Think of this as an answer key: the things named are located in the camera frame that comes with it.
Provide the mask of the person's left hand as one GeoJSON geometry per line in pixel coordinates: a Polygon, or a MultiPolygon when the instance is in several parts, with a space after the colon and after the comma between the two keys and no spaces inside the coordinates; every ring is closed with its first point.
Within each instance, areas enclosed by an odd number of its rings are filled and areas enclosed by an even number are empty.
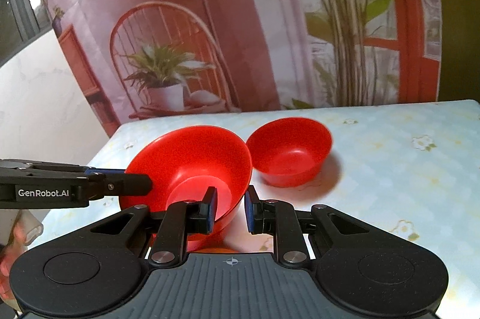
{"type": "Polygon", "coordinates": [[[4,302],[13,299],[14,296],[11,293],[10,286],[10,271],[11,266],[16,259],[25,252],[26,249],[27,234],[24,231],[24,226],[18,221],[13,228],[13,240],[6,246],[1,254],[1,299],[4,302]]]}

